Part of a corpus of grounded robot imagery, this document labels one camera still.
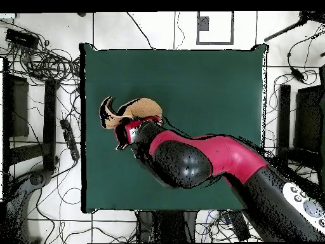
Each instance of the green tabletop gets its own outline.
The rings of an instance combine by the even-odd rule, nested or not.
[[[262,58],[252,51],[105,50],[86,52],[86,208],[116,210],[241,209],[224,179],[209,187],[166,189],[141,168],[131,149],[116,151],[113,130],[104,130],[98,109],[115,97],[114,109],[147,97],[178,129],[242,136],[260,145]]]

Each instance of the wire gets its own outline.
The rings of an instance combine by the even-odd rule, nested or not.
[[[145,35],[145,33],[141,30],[140,26],[137,24],[137,22],[135,21],[135,19],[128,13],[126,12],[126,14],[128,14],[128,16],[132,19],[132,21],[135,23],[135,25],[138,27],[138,29],[140,30],[140,32],[143,34],[143,36],[146,38],[146,40],[148,41],[149,46],[153,49],[156,50],[153,46],[151,46],[150,41],[148,39],[148,37]]]
[[[180,26],[178,25],[178,21],[179,21],[179,19],[180,19],[180,12],[178,12],[177,27],[178,27],[178,29],[179,29],[179,30],[182,32],[182,34],[183,34],[183,40],[182,40],[182,43],[180,43],[180,44],[176,47],[176,50],[178,49],[179,46],[181,46],[181,45],[183,44],[184,39],[185,39],[185,34],[184,34],[184,32],[181,30]]]
[[[201,236],[201,242],[206,242],[206,240],[204,240],[204,241],[202,240],[202,237],[206,236],[207,234],[209,235],[211,243],[223,242],[223,241],[233,242],[232,240],[237,240],[237,236],[235,235],[234,230],[232,229],[231,225],[228,225],[226,223],[225,218],[223,216],[223,213],[227,212],[227,210],[217,210],[216,217],[211,216],[212,212],[214,212],[214,210],[210,210],[208,212],[208,215],[206,217],[206,223],[199,224],[201,226],[204,226],[204,232],[199,233],[198,231],[196,231],[196,233]],[[211,217],[213,219],[212,222],[208,222],[209,217]],[[248,220],[246,221],[246,225],[247,225],[249,231],[253,230],[253,227],[251,226],[251,224],[249,223]],[[225,233],[226,231],[231,232],[230,236],[226,235],[226,233]],[[256,236],[254,236],[252,234],[251,234],[251,238],[258,239],[259,241],[262,241],[262,239],[257,238]]]
[[[290,67],[290,69],[291,69],[291,72],[292,72],[292,75],[294,75],[294,77],[297,79],[297,80],[299,80],[301,83],[303,83],[303,84],[305,84],[305,85],[311,85],[311,84],[313,84],[315,81],[316,81],[316,79],[317,79],[317,74],[316,74],[316,71],[315,70],[306,70],[306,63],[307,63],[307,59],[308,59],[308,55],[309,55],[309,48],[310,48],[310,45],[311,45],[311,43],[312,43],[312,41],[315,39],[315,38],[317,38],[317,37],[319,37],[320,35],[322,35],[322,34],[324,34],[325,33],[325,31],[321,31],[321,32],[319,32],[319,33],[317,33],[317,31],[320,29],[322,27],[322,25],[320,25],[318,28],[317,28],[317,30],[316,30],[316,32],[315,32],[315,34],[313,35],[313,36],[310,36],[310,37],[308,37],[308,38],[306,38],[306,39],[304,39],[304,40],[301,40],[301,41],[299,41],[299,42],[297,42],[296,44],[294,44],[291,48],[290,48],[290,50],[289,50],[289,52],[288,52],[288,54],[287,54],[287,60],[288,60],[288,65],[289,65],[289,67]],[[300,44],[300,43],[302,43],[302,42],[305,42],[305,41],[307,41],[307,40],[309,40],[309,39],[312,39],[311,41],[310,41],[310,43],[309,43],[309,46],[308,46],[308,49],[307,49],[307,57],[306,57],[306,60],[305,60],[305,65],[303,66],[303,68],[305,69],[305,75],[307,76],[306,78],[303,76],[303,73],[301,73],[298,69],[294,69],[292,66],[291,66],[291,64],[290,64],[290,61],[289,61],[289,58],[290,58],[290,56],[291,56],[291,50],[296,46],[296,45],[298,45],[298,44]],[[313,82],[311,82],[311,83],[306,83],[306,80],[308,79],[308,73],[313,73],[314,75],[315,75],[315,80],[313,81]]]

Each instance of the black cable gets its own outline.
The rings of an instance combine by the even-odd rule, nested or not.
[[[36,202],[36,210],[38,211],[38,213],[39,213],[40,215],[42,215],[45,219],[49,220],[49,221],[53,224],[53,228],[52,228],[51,232],[49,233],[48,237],[47,237],[47,238],[45,239],[45,241],[44,241],[44,244],[46,244],[48,238],[51,236],[52,232],[54,231],[55,223],[54,223],[54,222],[53,222],[49,217],[47,217],[47,216],[45,216],[43,213],[41,213],[40,210],[38,209],[38,204],[39,204],[39,200],[41,199],[41,196],[42,196],[42,191],[43,191],[43,190],[42,190],[42,188],[41,188],[41,192],[39,193],[39,197],[38,197],[38,200],[37,200],[37,202]]]
[[[179,19],[180,19],[180,12],[178,12],[177,27],[178,27],[178,29],[179,29],[179,30],[182,32],[182,34],[183,34],[183,40],[182,40],[182,43],[180,43],[180,44],[176,47],[176,50],[178,49],[179,46],[181,46],[181,45],[183,44],[184,39],[185,39],[185,34],[184,34],[184,32],[181,30],[180,26],[178,25],[178,21],[179,21]]]
[[[143,34],[143,36],[146,38],[146,40],[148,41],[148,44],[149,44],[149,46],[153,49],[153,50],[155,50],[155,48],[153,47],[153,46],[151,46],[151,44],[150,44],[150,41],[149,41],[149,39],[148,39],[148,37],[145,35],[145,33],[141,30],[141,28],[140,28],[140,26],[137,24],[137,22],[135,21],[135,19],[128,13],[128,12],[126,12],[126,14],[128,14],[128,16],[132,19],[132,21],[135,23],[135,25],[138,27],[138,29],[140,30],[140,32]]]
[[[289,65],[289,67],[290,67],[290,69],[291,69],[291,73],[292,73],[292,75],[293,75],[293,76],[294,76],[298,81],[300,81],[301,83],[303,83],[303,84],[305,84],[305,85],[311,85],[311,84],[313,84],[313,83],[316,81],[316,79],[317,79],[317,74],[316,74],[316,71],[315,71],[315,70],[309,70],[309,71],[306,71],[306,68],[305,68],[306,63],[307,63],[308,54],[309,54],[309,48],[310,48],[310,45],[311,45],[312,40],[315,39],[315,38],[317,38],[317,37],[319,37],[321,34],[324,34],[324,33],[325,33],[325,31],[321,31],[321,32],[319,32],[319,33],[317,33],[317,34],[316,34],[316,32],[315,32],[315,34],[314,34],[313,36],[310,36],[310,37],[308,37],[308,38],[306,38],[306,39],[304,39],[304,40],[301,40],[301,41],[297,42],[296,44],[294,44],[294,45],[290,48],[290,50],[289,50],[289,52],[288,52],[288,54],[287,54],[288,65]],[[300,43],[302,43],[302,42],[305,42],[305,41],[307,41],[307,40],[309,40],[309,39],[312,39],[312,40],[311,40],[311,42],[310,42],[310,44],[309,44],[309,46],[308,46],[307,57],[306,57],[305,65],[304,65],[304,69],[305,69],[305,72],[304,72],[304,73],[307,75],[307,78],[304,78],[302,72],[300,72],[298,69],[295,69],[295,68],[293,68],[293,67],[291,66],[290,61],[289,61],[289,58],[290,58],[290,56],[291,56],[291,50],[292,50],[296,45],[298,45],[298,44],[300,44]],[[314,73],[314,75],[316,76],[316,78],[315,78],[315,80],[314,80],[312,83],[306,83],[306,80],[308,79],[308,74],[307,74],[307,73],[311,73],[311,72]]]

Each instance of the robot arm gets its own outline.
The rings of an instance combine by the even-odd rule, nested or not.
[[[247,140],[185,138],[155,119],[116,130],[123,130],[116,131],[117,140],[127,141],[135,158],[166,187],[192,188],[224,176],[264,240],[325,241],[324,210],[307,195],[312,190],[282,176]]]

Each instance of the floor tile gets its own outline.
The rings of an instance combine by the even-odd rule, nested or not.
[[[30,236],[41,237],[44,243],[48,235],[50,237],[46,244],[88,244],[91,243],[91,222],[54,222],[55,228],[53,229],[52,222],[48,220],[28,220],[28,229]]]
[[[93,39],[91,13],[83,18],[77,13],[20,13],[15,24],[42,35],[50,42],[49,50],[65,57],[71,55],[73,60],[80,56],[79,43],[92,43]]]
[[[173,49],[174,12],[130,12],[151,46]],[[150,49],[148,41],[126,12],[98,12],[94,17],[94,45],[98,50]]]
[[[299,19],[298,14],[299,11],[259,11],[257,42],[264,43],[266,37],[296,23]],[[320,24],[317,22],[307,22],[301,27],[297,27],[294,30],[268,41],[267,44],[270,48],[267,64],[287,66],[287,54],[290,48],[297,42],[313,36],[319,26]],[[322,46],[324,42],[325,34],[312,41],[306,63],[307,66],[320,67],[325,64],[325,59],[321,57],[321,53],[325,51]],[[302,42],[292,49],[289,58],[292,66],[304,66],[309,43],[310,40]]]
[[[135,233],[136,223],[93,222],[93,227],[93,243],[120,243]]]
[[[218,12],[210,13],[202,11],[201,16],[211,17],[210,20],[218,17]],[[197,39],[197,11],[177,11],[176,19],[176,40],[175,47],[179,50],[250,50],[255,45],[256,36],[256,12],[235,11],[234,12],[234,45],[196,45]]]
[[[60,155],[62,153],[59,173],[69,169],[74,163],[71,159],[70,151],[65,149],[66,147],[61,144],[56,146],[57,154]],[[30,198],[28,218],[38,219],[41,217],[36,209],[36,201],[39,195],[40,191],[35,191]],[[91,214],[82,213],[80,200],[81,161],[79,160],[79,163],[70,172],[54,177],[47,186],[42,188],[39,210],[49,218],[56,220],[91,220]]]

